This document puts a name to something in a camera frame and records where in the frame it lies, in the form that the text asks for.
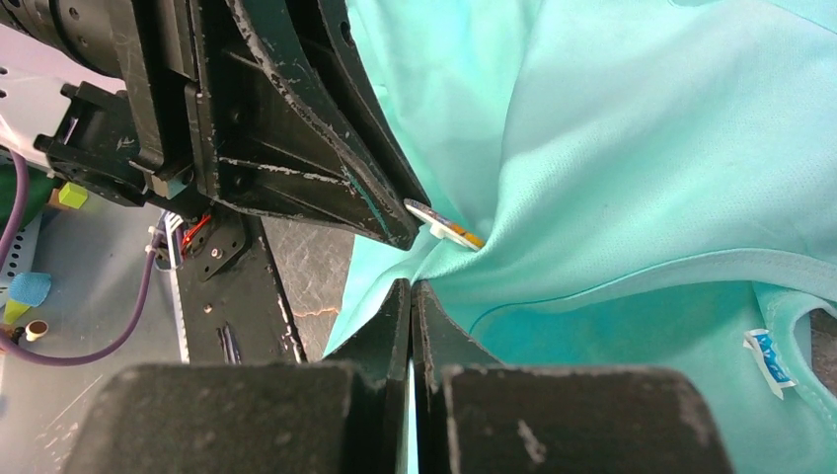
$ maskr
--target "light blue t-shirt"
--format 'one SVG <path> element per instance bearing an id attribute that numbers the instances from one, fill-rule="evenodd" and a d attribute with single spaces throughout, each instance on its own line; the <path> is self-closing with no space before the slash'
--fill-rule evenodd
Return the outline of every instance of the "light blue t-shirt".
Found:
<path id="1" fill-rule="evenodd" d="M 504 362 L 674 367 L 739 472 L 837 472 L 837 403 L 794 336 L 837 300 L 837 3 L 348 6 L 433 207 L 487 245 L 358 238 L 330 349 L 425 278 Z M 784 400 L 742 344 L 759 328 Z"/>

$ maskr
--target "bolt hole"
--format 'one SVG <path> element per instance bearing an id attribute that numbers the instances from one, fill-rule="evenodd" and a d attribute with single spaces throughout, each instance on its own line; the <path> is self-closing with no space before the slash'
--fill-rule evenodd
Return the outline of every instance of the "bolt hole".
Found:
<path id="1" fill-rule="evenodd" d="M 342 40 L 345 41 L 346 44 L 349 46 L 354 46 L 354 39 L 351 38 L 351 27 L 348 25 L 347 22 L 341 23 L 341 35 Z"/>

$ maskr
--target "label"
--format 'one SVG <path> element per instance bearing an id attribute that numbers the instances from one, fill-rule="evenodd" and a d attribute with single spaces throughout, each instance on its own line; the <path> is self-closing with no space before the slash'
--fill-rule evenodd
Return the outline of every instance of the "label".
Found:
<path id="1" fill-rule="evenodd" d="M 797 384 L 785 373 L 779 365 L 776 351 L 773 350 L 773 339 L 766 329 L 753 329 L 744 333 L 744 346 L 750 349 L 753 357 L 767 380 L 774 395 L 785 399 L 782 389 Z"/>

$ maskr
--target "small cylinder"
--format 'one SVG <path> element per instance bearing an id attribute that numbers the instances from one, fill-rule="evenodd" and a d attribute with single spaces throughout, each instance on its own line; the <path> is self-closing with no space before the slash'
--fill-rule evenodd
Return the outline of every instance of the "small cylinder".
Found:
<path id="1" fill-rule="evenodd" d="M 45 321 L 36 319 L 26 326 L 27 341 L 33 343 L 49 331 L 49 325 Z"/>

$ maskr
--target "black metal bracket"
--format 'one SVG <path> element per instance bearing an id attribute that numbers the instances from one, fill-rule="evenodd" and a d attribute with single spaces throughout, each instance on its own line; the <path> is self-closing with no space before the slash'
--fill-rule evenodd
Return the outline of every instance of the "black metal bracket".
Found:
<path id="1" fill-rule="evenodd" d="M 107 12 L 99 13 L 110 18 L 119 75 L 125 81 L 133 120 L 138 125 L 141 146 L 131 162 L 148 174 L 169 180 L 191 165 L 191 147 L 184 139 L 189 136 L 183 97 L 187 78 L 170 68 L 167 47 L 162 42 L 167 29 L 159 21 L 165 18 L 160 11 L 162 4 L 112 0 L 104 4 Z"/>
<path id="2" fill-rule="evenodd" d="M 446 434 L 442 370 L 451 364 L 491 367 L 500 366 L 500 362 L 448 317 L 429 282 L 416 283 L 411 314 L 418 469 L 446 473 L 452 469 L 450 441 L 455 439 Z"/>
<path id="3" fill-rule="evenodd" d="M 191 244 L 190 265 L 203 267 L 200 281 L 214 277 L 250 250 L 252 239 L 246 219 L 233 210 L 214 208 L 208 228 L 201 230 L 196 235 L 197 241 Z"/>
<path id="4" fill-rule="evenodd" d="M 378 460 L 375 472 L 392 472 L 406 442 L 410 293 L 408 280 L 393 282 L 375 317 L 328 357 L 329 361 L 352 362 L 375 391 L 382 413 L 375 427 L 381 433 L 373 454 Z"/>
<path id="5" fill-rule="evenodd" d="M 305 361 L 262 221 L 220 206 L 212 215 L 217 222 L 195 242 L 199 257 L 178 269 L 190 362 L 230 361 L 232 339 L 242 363 Z M 227 249 L 228 260 L 213 258 L 214 248 Z M 209 271 L 207 259 L 218 261 Z M 219 340 L 219 329 L 230 336 Z"/>
<path id="6" fill-rule="evenodd" d="M 403 201 L 427 197 L 340 33 L 345 8 L 227 5 L 191 2 L 199 87 L 187 101 L 202 191 L 243 212 L 409 248 L 418 226 Z"/>
<path id="7" fill-rule="evenodd" d="M 63 179 L 124 206 L 145 203 L 145 179 L 130 166 L 139 141 L 125 99 L 83 82 L 61 91 L 70 109 L 55 137 L 39 136 L 36 147 Z"/>

